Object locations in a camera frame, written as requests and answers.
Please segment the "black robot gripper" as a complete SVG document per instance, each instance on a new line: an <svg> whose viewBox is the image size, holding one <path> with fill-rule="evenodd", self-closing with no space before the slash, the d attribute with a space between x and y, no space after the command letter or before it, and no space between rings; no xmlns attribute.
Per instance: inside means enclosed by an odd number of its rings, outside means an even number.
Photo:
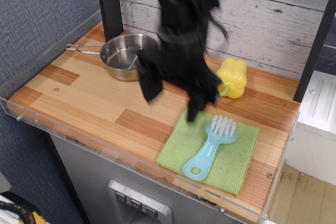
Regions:
<svg viewBox="0 0 336 224"><path fill-rule="evenodd" d="M157 35L160 49L146 49L138 55L136 69L142 94L146 101L152 101L163 90L164 80L184 89L190 98L187 121L193 122L209 102L216 102L221 84L204 59L206 31L197 28L178 34L160 26Z"/></svg>

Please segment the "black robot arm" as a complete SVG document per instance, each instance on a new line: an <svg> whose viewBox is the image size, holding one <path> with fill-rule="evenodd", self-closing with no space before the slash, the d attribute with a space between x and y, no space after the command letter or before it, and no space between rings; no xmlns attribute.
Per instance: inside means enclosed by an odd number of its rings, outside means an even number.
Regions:
<svg viewBox="0 0 336 224"><path fill-rule="evenodd" d="M158 0L161 23L157 35L161 47L136 50L135 62L144 98L151 102L167 81L184 89L190 98L187 120L194 121L197 113L218 97L221 80L204 59L210 10L218 0Z"/></svg>

